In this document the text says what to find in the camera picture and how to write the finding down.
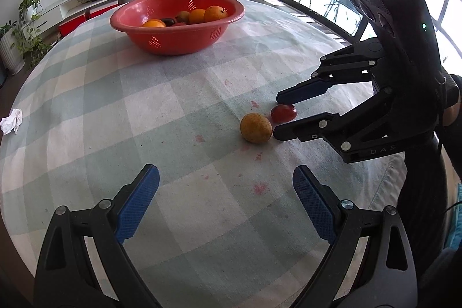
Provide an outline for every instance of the crumpled tissue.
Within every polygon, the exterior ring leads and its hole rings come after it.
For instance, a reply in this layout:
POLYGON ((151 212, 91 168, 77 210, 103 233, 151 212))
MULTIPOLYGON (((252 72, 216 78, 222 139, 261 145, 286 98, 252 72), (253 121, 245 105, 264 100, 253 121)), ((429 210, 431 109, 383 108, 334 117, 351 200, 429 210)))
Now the crumpled tissue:
POLYGON ((23 111, 13 109, 9 117, 4 117, 0 122, 0 127, 4 135, 7 135, 12 130, 18 133, 18 127, 23 122, 23 111))

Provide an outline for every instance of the red colander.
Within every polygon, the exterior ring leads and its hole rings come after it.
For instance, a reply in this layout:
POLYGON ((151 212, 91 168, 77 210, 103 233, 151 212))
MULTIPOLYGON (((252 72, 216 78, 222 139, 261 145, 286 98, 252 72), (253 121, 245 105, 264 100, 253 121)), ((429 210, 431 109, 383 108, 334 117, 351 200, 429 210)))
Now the red colander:
POLYGON ((244 12, 244 6, 236 0, 135 0, 114 12, 110 22, 112 28, 125 32, 143 50, 158 55, 182 55, 214 44, 244 12), (181 11, 210 6, 223 7, 228 17, 194 25, 142 27, 150 19, 175 18, 181 11))

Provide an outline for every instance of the orange fruit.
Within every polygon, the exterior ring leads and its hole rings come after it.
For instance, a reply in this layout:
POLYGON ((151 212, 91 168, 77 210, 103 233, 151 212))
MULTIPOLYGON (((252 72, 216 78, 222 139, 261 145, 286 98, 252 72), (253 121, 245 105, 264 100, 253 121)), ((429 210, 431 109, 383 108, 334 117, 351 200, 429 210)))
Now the orange fruit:
POLYGON ((162 20, 159 19, 151 19, 146 21, 146 23, 143 24, 144 27, 146 28, 160 28, 160 27, 166 27, 165 23, 162 20))
POLYGON ((175 16, 175 19, 178 23, 189 23, 189 12, 181 11, 178 15, 175 16))
POLYGON ((217 21, 228 17, 228 12, 223 7, 220 6, 210 6, 205 10, 204 21, 208 23, 209 21, 217 21))
POLYGON ((205 10, 195 9, 189 14, 189 23, 190 24, 200 24, 204 22, 205 10))

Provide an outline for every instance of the tablecloth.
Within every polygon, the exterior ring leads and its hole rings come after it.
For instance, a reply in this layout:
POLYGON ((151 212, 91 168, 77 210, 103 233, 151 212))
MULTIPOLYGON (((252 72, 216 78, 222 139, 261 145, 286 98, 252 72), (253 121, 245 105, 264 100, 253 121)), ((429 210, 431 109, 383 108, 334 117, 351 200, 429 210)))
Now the tablecloth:
MULTIPOLYGON (((320 139, 241 138, 246 113, 269 114, 278 91, 342 47, 287 13, 242 3, 245 17, 199 53, 145 53, 107 12, 33 70, 13 105, 23 123, 0 147, 1 212, 31 272, 57 206, 91 208, 146 163, 161 186, 124 246, 166 308, 290 305, 327 249, 292 187, 300 164, 359 207, 396 203, 401 154, 345 164, 320 139)), ((371 95, 370 83, 335 86, 297 104, 299 118, 344 113, 371 95)), ((100 266, 96 274, 109 291, 100 266)))

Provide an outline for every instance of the teal fabric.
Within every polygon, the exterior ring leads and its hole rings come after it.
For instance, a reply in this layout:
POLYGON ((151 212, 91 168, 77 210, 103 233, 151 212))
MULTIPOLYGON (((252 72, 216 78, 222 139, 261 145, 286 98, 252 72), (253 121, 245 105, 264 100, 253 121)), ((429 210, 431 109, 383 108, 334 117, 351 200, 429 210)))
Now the teal fabric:
MULTIPOLYGON (((462 184, 457 187, 457 201, 462 201, 462 184)), ((446 248, 458 249, 462 240, 462 205, 456 206, 452 216, 451 230, 449 232, 446 248)))

